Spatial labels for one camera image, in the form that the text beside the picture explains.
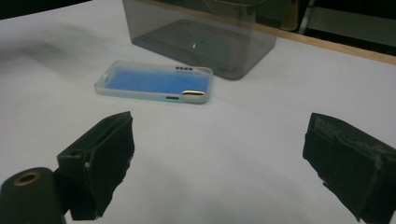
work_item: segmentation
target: phone charging port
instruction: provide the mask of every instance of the phone charging port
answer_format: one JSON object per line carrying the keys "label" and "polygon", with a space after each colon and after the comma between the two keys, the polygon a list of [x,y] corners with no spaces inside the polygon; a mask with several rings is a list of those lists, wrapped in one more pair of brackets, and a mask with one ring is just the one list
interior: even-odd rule
{"label": "phone charging port", "polygon": [[178,97],[177,96],[166,96],[166,99],[178,100]]}

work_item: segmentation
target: black plastic part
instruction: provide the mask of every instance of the black plastic part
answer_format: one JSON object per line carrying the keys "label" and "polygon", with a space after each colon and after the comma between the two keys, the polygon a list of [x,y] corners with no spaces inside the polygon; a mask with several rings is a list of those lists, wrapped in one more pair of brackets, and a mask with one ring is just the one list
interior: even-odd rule
{"label": "black plastic part", "polygon": [[394,148],[340,119],[314,113],[303,157],[357,220],[390,223],[396,208]]}
{"label": "black plastic part", "polygon": [[55,171],[63,212],[74,220],[101,217],[134,155],[132,117],[124,112],[103,119],[58,155]]}
{"label": "black plastic part", "polygon": [[3,183],[0,223],[65,223],[51,170],[25,170]]}

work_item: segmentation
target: transparent container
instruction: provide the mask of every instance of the transparent container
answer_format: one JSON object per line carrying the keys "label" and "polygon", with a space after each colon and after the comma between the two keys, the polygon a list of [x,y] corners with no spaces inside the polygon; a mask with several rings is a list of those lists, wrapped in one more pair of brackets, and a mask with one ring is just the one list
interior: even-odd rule
{"label": "transparent container", "polygon": [[132,43],[227,79],[243,77],[275,45],[253,29],[263,0],[123,0]]}

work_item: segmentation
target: wooden surface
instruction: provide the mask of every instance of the wooden surface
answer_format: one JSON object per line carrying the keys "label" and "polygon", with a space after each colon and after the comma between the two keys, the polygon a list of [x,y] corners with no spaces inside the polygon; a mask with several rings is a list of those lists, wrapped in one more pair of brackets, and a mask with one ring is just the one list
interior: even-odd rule
{"label": "wooden surface", "polygon": [[375,61],[382,62],[382,63],[396,64],[396,57],[390,56],[388,54],[382,54],[382,53],[370,51],[367,49],[358,49],[358,48],[350,47],[347,45],[333,43],[331,41],[321,40],[321,39],[317,39],[317,38],[306,36],[306,35],[298,35],[295,33],[282,31],[282,30],[278,30],[276,28],[267,27],[267,26],[263,26],[263,25],[259,25],[259,24],[256,25],[256,29],[263,31],[265,33],[268,33],[268,34],[272,34],[272,35],[276,35],[276,36],[279,36],[282,38],[286,38],[286,39],[298,41],[301,43],[317,46],[317,47],[320,47],[323,49],[331,49],[331,50],[359,56],[362,58],[375,60]]}

